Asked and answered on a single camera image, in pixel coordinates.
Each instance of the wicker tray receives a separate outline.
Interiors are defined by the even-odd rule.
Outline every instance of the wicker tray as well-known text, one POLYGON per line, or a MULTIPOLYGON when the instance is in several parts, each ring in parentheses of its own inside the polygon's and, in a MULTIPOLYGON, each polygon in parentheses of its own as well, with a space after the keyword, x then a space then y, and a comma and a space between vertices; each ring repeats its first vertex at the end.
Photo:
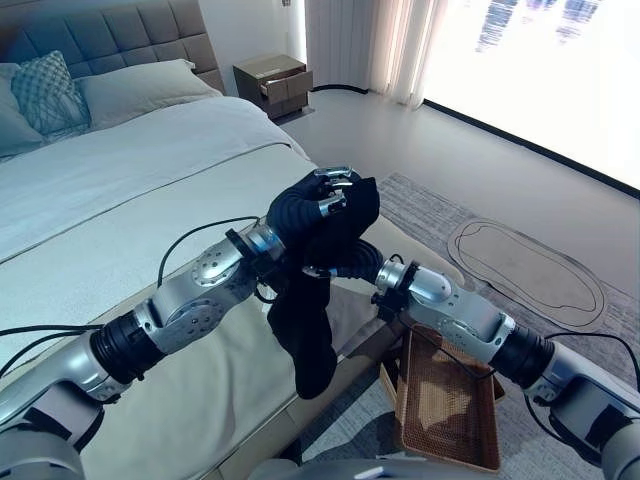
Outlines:
POLYGON ((402 448, 421 455, 497 472, 500 453, 493 379, 470 378, 421 334, 478 374, 488 371, 487 366, 444 341, 437 332, 415 325, 403 342, 396 441, 402 448))

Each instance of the gray upholstered headboard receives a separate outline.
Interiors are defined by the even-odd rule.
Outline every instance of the gray upholstered headboard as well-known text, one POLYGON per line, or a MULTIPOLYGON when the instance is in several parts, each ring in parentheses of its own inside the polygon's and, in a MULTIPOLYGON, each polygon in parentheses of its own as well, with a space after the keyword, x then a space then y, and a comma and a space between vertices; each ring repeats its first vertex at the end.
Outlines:
POLYGON ((40 3, 19 5, 20 15, 4 15, 11 7, 0 9, 0 62, 60 50, 76 78, 186 58, 202 80, 224 92, 198 0, 153 0, 38 18, 40 3))

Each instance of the sheer curtain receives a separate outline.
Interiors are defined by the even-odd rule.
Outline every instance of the sheer curtain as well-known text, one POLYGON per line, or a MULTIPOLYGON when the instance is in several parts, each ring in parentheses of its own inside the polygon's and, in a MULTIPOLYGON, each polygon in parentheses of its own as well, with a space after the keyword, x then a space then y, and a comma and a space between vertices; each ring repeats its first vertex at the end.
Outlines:
POLYGON ((371 88, 412 108, 424 99, 429 42, 447 0, 381 0, 375 25, 371 88))

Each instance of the floor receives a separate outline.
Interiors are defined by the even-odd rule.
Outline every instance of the floor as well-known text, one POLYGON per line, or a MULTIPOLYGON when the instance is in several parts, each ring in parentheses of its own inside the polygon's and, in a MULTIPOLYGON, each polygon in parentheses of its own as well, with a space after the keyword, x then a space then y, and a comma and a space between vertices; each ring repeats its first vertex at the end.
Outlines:
POLYGON ((318 165, 380 180, 402 173, 640 298, 637 199, 426 106, 345 90, 311 93, 309 103, 310 113, 281 126, 318 165))

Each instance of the black cable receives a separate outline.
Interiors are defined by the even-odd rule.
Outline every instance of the black cable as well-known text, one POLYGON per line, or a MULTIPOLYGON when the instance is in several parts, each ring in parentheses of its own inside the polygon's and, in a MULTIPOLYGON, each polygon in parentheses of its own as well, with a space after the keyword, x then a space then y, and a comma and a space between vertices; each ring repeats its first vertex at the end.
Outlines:
POLYGON ((549 428, 547 428, 547 426, 542 423, 542 421, 540 420, 540 418, 538 418, 538 415, 536 415, 536 412, 533 410, 533 407, 531 406, 531 401, 529 400, 529 397, 527 397, 526 394, 524 395, 524 403, 526 403, 527 405, 527 410, 529 410, 529 414, 531 414, 531 416, 533 417, 533 419, 536 421, 536 423, 538 424, 538 426, 545 431, 545 433, 547 435, 549 435, 552 438, 555 438, 556 440, 558 440, 560 443, 564 443, 565 445, 567 445, 568 447, 571 447, 571 445, 569 445, 567 442, 565 442, 562 437, 560 437, 559 435, 556 435, 555 433, 553 433, 549 428))
POLYGON ((396 258, 396 257, 398 258, 398 260, 400 261, 400 263, 404 265, 404 260, 402 259, 402 257, 400 256, 400 254, 399 254, 399 253, 394 253, 393 255, 391 255, 391 256, 389 257, 389 260, 391 260, 391 261, 393 262, 393 259, 394 259, 394 258, 396 258))
POLYGON ((30 325, 28 327, 7 328, 0 330, 0 337, 6 335, 14 335, 16 333, 39 332, 46 330, 68 330, 77 332, 86 332, 88 330, 100 330, 103 325, 30 325))
POLYGON ((82 332, 82 331, 52 333, 51 335, 47 335, 45 337, 39 338, 38 340, 36 340, 34 342, 31 342, 29 345, 27 345, 22 350, 20 350, 18 353, 16 353, 13 357, 11 357, 11 359, 7 363, 4 364, 2 369, 0 369, 0 378, 2 378, 5 373, 7 373, 7 371, 11 368, 11 366, 14 363, 16 363, 20 359, 20 357, 22 357, 29 350, 31 350, 32 348, 37 347, 41 343, 48 342, 49 340, 54 340, 56 338, 61 338, 61 337, 72 337, 72 336, 82 335, 83 333, 84 332, 82 332))
MULTIPOLYGON (((558 332, 558 333, 552 333, 550 335, 547 335, 544 338, 545 340, 549 340, 555 337, 600 337, 600 338, 611 338, 613 340, 619 341, 620 343, 622 343, 622 345, 624 345, 624 348, 627 349, 627 352, 631 357, 631 362, 633 363, 633 368, 636 372, 637 388, 638 388, 638 391, 640 391, 640 368, 638 368, 638 361, 636 359, 636 356, 633 353, 633 350, 631 350, 631 347, 629 346, 629 344, 625 342, 622 338, 616 335, 611 335, 609 333, 581 333, 581 332, 558 332)), ((542 428, 542 430, 544 430, 547 435, 549 435, 552 438, 555 438, 557 441, 567 445, 568 447, 572 447, 569 443, 565 442, 562 439, 562 437, 553 433, 549 428, 546 427, 546 425, 542 423, 540 418, 538 418, 538 415, 536 415, 536 412, 533 410, 533 407, 531 406, 531 401, 529 400, 529 397, 527 397, 527 395, 524 395, 524 401, 527 404, 527 409, 529 410, 529 414, 533 417, 533 419, 538 424, 538 426, 542 428)))
MULTIPOLYGON (((403 324, 405 327, 407 327, 409 330, 411 330, 411 325, 409 325, 404 320, 402 320, 402 318, 400 318, 400 316, 397 316, 396 318, 398 319, 398 321, 401 324, 403 324)), ((469 367, 467 367, 461 360, 458 360, 452 353, 449 353, 448 351, 446 351, 444 348, 442 348, 436 342, 434 342, 429 337, 424 335, 422 332, 419 332, 417 330, 413 330, 413 332, 416 333, 423 340, 426 340, 427 342, 429 342, 431 345, 433 345, 435 348, 440 350, 442 353, 444 353, 447 357, 449 357, 451 360, 453 360, 460 368, 462 368, 462 370, 464 370, 464 372, 467 375, 469 375, 471 378, 473 378, 476 381, 484 380, 485 378, 489 378, 490 376, 492 376, 493 374, 496 373, 495 369, 491 369, 490 371, 488 371, 487 373, 485 373, 483 375, 478 375, 477 373, 472 371, 469 367)))
POLYGON ((199 232, 200 230, 204 230, 205 228, 216 227, 218 225, 223 225, 225 223, 240 222, 242 220, 255 220, 256 221, 255 225, 257 226, 258 223, 260 222, 260 217, 256 217, 252 215, 248 217, 236 217, 236 218, 230 218, 228 220, 221 220, 219 222, 207 223, 206 225, 202 225, 200 227, 194 228, 193 230, 189 230, 187 233, 185 233, 180 238, 178 238, 175 242, 173 242, 173 244, 169 247, 169 249, 165 252, 164 256, 162 257, 162 261, 160 262, 160 268, 158 269, 158 281, 156 282, 156 287, 160 287, 160 285, 162 285, 164 266, 167 263, 167 259, 169 258, 169 255, 171 255, 171 252, 173 252, 173 250, 185 238, 187 238, 189 235, 193 235, 194 233, 199 232))
POLYGON ((260 300, 262 303, 266 303, 267 305, 273 305, 274 303, 276 303, 276 299, 272 298, 271 300, 269 300, 266 297, 263 297, 262 294, 260 293, 260 290, 258 290, 258 286, 256 285, 256 289, 253 292, 253 294, 258 298, 258 300, 260 300))
POLYGON ((636 373, 636 390, 640 392, 640 367, 638 366, 638 359, 634 355, 633 350, 631 350, 631 347, 629 346, 629 344, 625 342, 622 338, 618 337, 617 335, 612 335, 609 333, 581 333, 581 332, 552 333, 551 335, 547 335, 544 338, 545 340, 549 340, 550 338, 555 338, 555 337, 601 337, 601 338, 611 338, 613 340, 619 341, 622 345, 624 345, 624 348, 626 348, 627 352, 629 353, 629 356, 631 357, 631 363, 633 363, 633 369, 636 373))

